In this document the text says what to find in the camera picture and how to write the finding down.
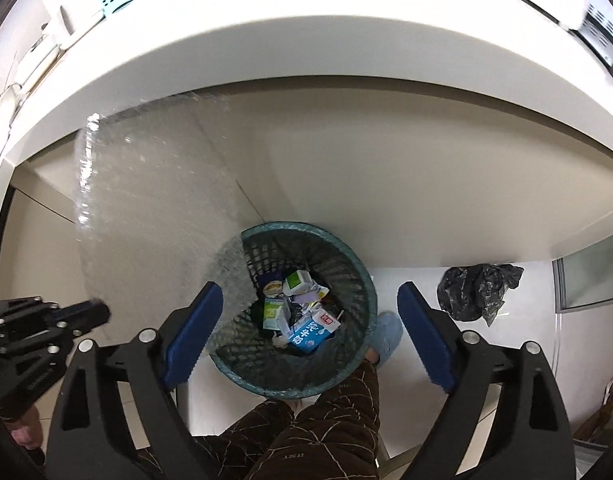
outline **green trash can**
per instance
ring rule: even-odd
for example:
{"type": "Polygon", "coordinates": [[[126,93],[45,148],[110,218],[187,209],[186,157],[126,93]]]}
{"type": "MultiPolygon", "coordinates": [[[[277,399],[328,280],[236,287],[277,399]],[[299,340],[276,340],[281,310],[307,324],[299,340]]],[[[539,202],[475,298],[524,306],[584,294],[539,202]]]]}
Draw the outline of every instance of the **green trash can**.
{"type": "Polygon", "coordinates": [[[336,299],[341,327],[311,354],[277,349],[244,311],[232,321],[230,340],[211,357],[234,383],[264,397],[297,399],[332,388],[361,363],[375,330],[377,295],[355,253],[319,227],[300,222],[269,222],[242,233],[251,280],[281,270],[307,269],[336,299]]]}

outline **black plastic bag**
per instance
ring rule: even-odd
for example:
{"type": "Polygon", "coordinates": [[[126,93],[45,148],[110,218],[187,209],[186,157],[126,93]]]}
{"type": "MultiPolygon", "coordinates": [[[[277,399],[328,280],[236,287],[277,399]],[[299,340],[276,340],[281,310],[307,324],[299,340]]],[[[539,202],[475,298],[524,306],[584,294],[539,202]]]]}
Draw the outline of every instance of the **black plastic bag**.
{"type": "Polygon", "coordinates": [[[509,264],[451,267],[437,286],[439,306],[456,321],[483,317],[491,326],[504,304],[504,294],[517,288],[523,272],[522,267],[509,264]]]}

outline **metal bolt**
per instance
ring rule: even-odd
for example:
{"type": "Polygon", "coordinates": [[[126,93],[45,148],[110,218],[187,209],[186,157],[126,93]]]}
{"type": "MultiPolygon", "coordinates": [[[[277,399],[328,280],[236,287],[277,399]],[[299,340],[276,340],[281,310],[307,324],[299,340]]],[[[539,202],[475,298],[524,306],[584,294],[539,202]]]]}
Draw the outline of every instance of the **metal bolt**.
{"type": "Polygon", "coordinates": [[[467,330],[462,334],[462,339],[469,345],[477,345],[480,342],[480,335],[477,332],[473,332],[473,330],[467,330]]]}
{"type": "Polygon", "coordinates": [[[91,339],[80,341],[80,344],[77,346],[80,352],[88,352],[91,348],[93,348],[93,340],[91,339]]]}
{"type": "Polygon", "coordinates": [[[155,330],[152,328],[147,328],[146,330],[142,330],[142,332],[140,332],[139,340],[142,343],[150,343],[153,339],[155,339],[156,335],[157,333],[155,333],[155,330]]]}
{"type": "Polygon", "coordinates": [[[539,352],[542,351],[542,349],[535,341],[529,341],[528,343],[526,343],[526,351],[529,354],[537,355],[539,354],[539,352]]]}

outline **blue gripper pad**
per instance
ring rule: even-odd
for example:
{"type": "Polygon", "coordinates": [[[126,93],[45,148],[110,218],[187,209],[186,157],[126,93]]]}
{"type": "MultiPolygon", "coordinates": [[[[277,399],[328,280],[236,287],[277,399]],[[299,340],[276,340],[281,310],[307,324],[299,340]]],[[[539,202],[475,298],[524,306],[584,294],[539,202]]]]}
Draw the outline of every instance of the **blue gripper pad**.
{"type": "Polygon", "coordinates": [[[190,304],[191,313],[166,350],[166,371],[162,381],[172,390],[189,380],[208,337],[222,315],[222,289],[206,283],[190,304]]]}
{"type": "Polygon", "coordinates": [[[412,282],[398,290],[397,310],[430,380],[451,393],[457,385],[452,372],[453,354],[429,317],[429,304],[412,282]]]}

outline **brown pants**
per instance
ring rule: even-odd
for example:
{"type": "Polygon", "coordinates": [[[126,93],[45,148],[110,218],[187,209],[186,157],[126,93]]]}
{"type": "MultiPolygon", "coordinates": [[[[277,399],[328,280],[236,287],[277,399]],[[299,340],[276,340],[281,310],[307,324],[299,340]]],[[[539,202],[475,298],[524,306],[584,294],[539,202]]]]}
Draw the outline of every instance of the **brown pants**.
{"type": "MultiPolygon", "coordinates": [[[[379,389],[364,361],[294,419],[280,400],[266,400],[221,435],[197,436],[219,464],[219,480],[376,478],[379,389]]],[[[156,466],[150,450],[139,451],[156,466]]]]}

